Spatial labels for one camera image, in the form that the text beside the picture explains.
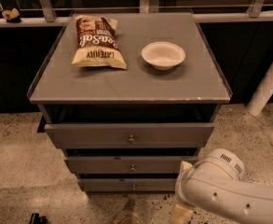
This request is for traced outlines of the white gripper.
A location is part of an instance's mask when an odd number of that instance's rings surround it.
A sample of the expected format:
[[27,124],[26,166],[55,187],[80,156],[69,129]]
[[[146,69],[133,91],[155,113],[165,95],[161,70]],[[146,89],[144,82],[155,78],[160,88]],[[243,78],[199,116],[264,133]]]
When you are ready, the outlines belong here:
[[175,184],[176,203],[171,212],[171,224],[184,224],[191,218],[190,207],[219,207],[231,201],[234,185],[245,174],[242,160],[234,153],[216,148],[195,164],[181,161]]

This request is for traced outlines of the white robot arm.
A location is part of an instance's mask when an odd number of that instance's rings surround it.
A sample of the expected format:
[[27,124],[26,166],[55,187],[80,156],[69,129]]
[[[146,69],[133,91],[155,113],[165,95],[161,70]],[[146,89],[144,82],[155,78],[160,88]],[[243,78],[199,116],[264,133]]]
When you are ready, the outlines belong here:
[[182,161],[171,223],[182,224],[199,207],[239,224],[273,224],[273,187],[244,182],[244,174],[242,160],[223,148],[194,164]]

